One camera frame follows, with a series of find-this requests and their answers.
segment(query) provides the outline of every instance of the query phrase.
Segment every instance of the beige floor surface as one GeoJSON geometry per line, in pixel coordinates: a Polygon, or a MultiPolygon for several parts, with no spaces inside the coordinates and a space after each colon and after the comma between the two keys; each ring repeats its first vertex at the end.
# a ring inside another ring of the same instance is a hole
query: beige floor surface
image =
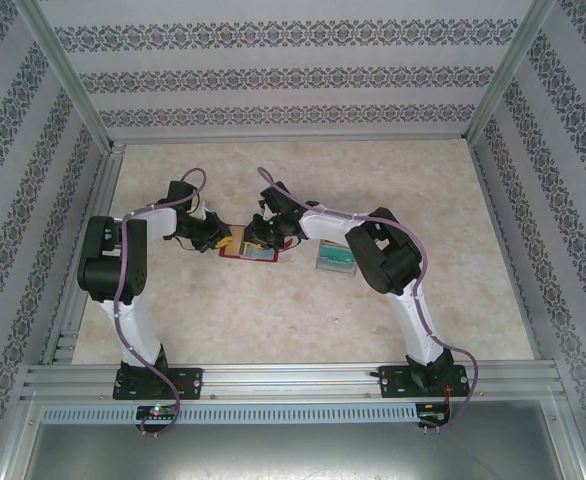
{"type": "MultiPolygon", "coordinates": [[[[424,290],[441,337],[479,359],[532,358],[463,140],[130,146],[111,214],[162,198],[170,180],[200,166],[209,206],[224,221],[245,224],[266,188],[260,165],[304,200],[354,212],[388,207],[429,252],[424,290]]],[[[403,337],[384,296],[360,274],[316,271],[317,250],[318,242],[307,241],[279,263],[263,264],[152,243],[145,295],[169,361],[403,360],[403,337]]],[[[73,362],[119,360],[112,325],[89,301],[73,362]]]]}

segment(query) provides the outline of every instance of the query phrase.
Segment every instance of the small box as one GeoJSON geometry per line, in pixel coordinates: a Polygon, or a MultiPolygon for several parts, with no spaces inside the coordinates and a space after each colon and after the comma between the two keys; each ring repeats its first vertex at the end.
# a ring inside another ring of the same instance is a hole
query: small box
{"type": "Polygon", "coordinates": [[[355,276],[355,272],[357,272],[357,262],[355,261],[353,252],[348,247],[327,240],[321,240],[315,268],[317,270],[341,273],[342,275],[353,277],[355,276]]]}

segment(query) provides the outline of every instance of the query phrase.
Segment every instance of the enclosure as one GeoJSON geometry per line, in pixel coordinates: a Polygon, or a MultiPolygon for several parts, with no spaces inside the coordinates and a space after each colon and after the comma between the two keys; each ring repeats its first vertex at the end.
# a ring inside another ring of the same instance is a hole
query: enclosure
{"type": "Polygon", "coordinates": [[[444,475],[586,478],[586,1],[0,0],[0,478],[444,475]],[[166,437],[133,427],[87,223],[202,167],[247,225],[260,166],[422,240],[438,333],[479,360],[454,354],[450,429],[414,425],[439,395],[384,395],[403,331],[313,240],[149,243],[153,330],[202,373],[166,437]]]}

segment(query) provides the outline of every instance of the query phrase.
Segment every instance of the patterned wallpaper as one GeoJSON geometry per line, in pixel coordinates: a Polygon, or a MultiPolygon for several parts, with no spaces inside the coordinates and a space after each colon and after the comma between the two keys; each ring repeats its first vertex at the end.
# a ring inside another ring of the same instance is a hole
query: patterned wallpaper
{"type": "Polygon", "coordinates": [[[41,6],[121,140],[461,134],[531,0],[236,3],[41,6]]]}
{"type": "Polygon", "coordinates": [[[101,162],[13,4],[0,0],[0,436],[39,363],[101,162]]]}
{"type": "Polygon", "coordinates": [[[553,7],[474,147],[535,342],[586,444],[586,2],[553,7]]]}

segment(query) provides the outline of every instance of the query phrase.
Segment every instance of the metal bracket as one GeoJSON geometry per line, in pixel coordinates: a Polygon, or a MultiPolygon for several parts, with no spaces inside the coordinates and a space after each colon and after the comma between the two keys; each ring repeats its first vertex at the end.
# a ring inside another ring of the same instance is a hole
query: metal bracket
{"type": "Polygon", "coordinates": [[[463,365],[453,365],[441,381],[441,390],[425,392],[411,378],[408,365],[382,365],[371,375],[379,377],[382,398],[420,398],[445,396],[444,387],[450,388],[450,397],[465,398],[469,394],[469,379],[463,365]]]}
{"type": "MultiPolygon", "coordinates": [[[[201,368],[169,368],[169,379],[177,387],[180,394],[180,400],[199,400],[202,391],[201,368]]],[[[171,400],[173,393],[168,390],[166,394],[158,398],[149,398],[141,392],[131,389],[128,378],[122,370],[117,371],[115,385],[113,386],[113,399],[115,400],[171,400]]]]}

